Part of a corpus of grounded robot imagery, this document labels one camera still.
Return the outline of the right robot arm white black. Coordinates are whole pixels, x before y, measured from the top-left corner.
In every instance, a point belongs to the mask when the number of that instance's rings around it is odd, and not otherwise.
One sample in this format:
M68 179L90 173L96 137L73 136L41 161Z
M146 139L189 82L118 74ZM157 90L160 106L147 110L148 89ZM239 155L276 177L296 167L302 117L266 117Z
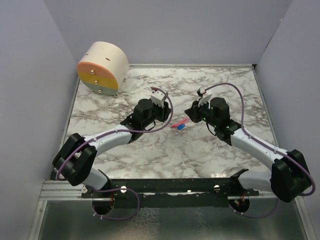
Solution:
M268 172L245 170L240 173L229 184L234 195L240 196L247 189L254 189L274 193L278 199L289 203L313 185L301 152L277 148L248 132L231 119L224 98L215 97L207 102L195 100L185 113L192 122L203 121L213 127L215 136L221 141L245 151L268 168Z

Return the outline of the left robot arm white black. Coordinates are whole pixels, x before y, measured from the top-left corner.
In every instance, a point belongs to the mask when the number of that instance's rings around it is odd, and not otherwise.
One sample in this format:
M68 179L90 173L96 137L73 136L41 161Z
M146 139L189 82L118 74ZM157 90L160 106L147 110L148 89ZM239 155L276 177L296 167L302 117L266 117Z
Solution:
M68 181L72 186L83 184L92 188L97 196L106 197L111 190L110 179L93 168L95 158L115 147L132 143L143 134L157 132L146 127L156 121L167 126L172 117L171 99L157 105L151 99L143 98L138 101L133 113L115 128L92 136L72 134L52 161L57 170L56 180Z

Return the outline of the pink strap keyring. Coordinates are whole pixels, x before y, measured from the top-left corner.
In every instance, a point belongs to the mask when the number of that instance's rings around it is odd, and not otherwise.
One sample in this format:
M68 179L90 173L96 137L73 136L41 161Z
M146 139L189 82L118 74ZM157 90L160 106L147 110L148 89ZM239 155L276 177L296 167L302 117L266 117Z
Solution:
M181 124L186 124L188 121L189 121L189 119L188 119L187 117L185 117L185 118L183 118L182 120L180 120L179 122L173 124L173 125L171 126L171 128L177 129L177 127L178 127L179 125L181 125Z

